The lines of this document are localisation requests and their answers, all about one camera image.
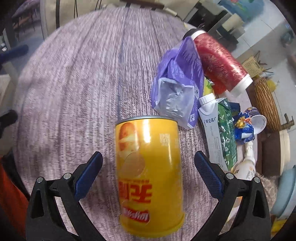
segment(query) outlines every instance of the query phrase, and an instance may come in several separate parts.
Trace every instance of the red cylindrical bottle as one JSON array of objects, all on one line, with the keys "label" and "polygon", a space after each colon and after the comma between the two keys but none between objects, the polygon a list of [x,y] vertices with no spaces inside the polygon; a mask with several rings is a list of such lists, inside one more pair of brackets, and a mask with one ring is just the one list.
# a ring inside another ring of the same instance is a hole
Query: red cylindrical bottle
[{"label": "red cylindrical bottle", "polygon": [[237,97],[253,82],[231,53],[208,33],[197,30],[191,34],[191,38],[196,45],[205,76],[217,85],[220,93],[227,89]]}]

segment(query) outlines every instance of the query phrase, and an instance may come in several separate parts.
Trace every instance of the red cloth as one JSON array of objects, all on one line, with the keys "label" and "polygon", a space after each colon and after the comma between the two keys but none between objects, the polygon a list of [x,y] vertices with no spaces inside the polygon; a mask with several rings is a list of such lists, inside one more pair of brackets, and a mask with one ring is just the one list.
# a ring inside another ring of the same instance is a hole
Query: red cloth
[{"label": "red cloth", "polygon": [[2,164],[0,164],[0,205],[18,233],[25,237],[28,200],[11,182]]}]

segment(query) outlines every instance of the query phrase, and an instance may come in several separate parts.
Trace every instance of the paper cup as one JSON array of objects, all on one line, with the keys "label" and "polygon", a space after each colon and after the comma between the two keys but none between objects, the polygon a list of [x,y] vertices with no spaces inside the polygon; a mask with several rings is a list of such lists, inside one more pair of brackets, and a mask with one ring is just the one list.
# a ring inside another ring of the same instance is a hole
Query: paper cup
[{"label": "paper cup", "polygon": [[245,112],[248,113],[251,118],[252,126],[254,128],[254,135],[257,135],[263,131],[266,127],[266,117],[261,115],[256,107],[249,107]]}]

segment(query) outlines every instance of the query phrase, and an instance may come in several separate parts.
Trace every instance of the yellow chip can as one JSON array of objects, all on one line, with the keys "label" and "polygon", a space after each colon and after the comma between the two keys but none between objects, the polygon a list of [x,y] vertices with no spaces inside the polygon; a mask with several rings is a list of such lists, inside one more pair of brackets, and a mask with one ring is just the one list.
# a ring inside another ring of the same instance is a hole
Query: yellow chip can
[{"label": "yellow chip can", "polygon": [[128,118],[116,125],[120,222],[140,237],[162,237],[184,222],[177,122],[161,116]]}]

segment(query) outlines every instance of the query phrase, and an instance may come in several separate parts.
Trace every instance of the metal screw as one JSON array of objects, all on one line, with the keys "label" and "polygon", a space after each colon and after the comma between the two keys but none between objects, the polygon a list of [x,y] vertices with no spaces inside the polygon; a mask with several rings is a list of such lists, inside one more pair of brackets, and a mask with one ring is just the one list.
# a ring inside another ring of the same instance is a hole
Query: metal screw
[{"label": "metal screw", "polygon": [[259,182],[260,182],[260,178],[258,178],[258,177],[254,177],[254,181],[255,181],[256,183],[259,183]]},{"label": "metal screw", "polygon": [[69,179],[71,177],[71,173],[66,173],[63,175],[63,178]]},{"label": "metal screw", "polygon": [[226,177],[227,177],[228,179],[233,179],[233,178],[234,178],[234,175],[231,174],[231,173],[227,173],[227,174],[226,174]]},{"label": "metal screw", "polygon": [[42,181],[43,181],[43,178],[42,177],[38,177],[37,180],[36,180],[36,182],[38,182],[38,183],[40,183]]}]

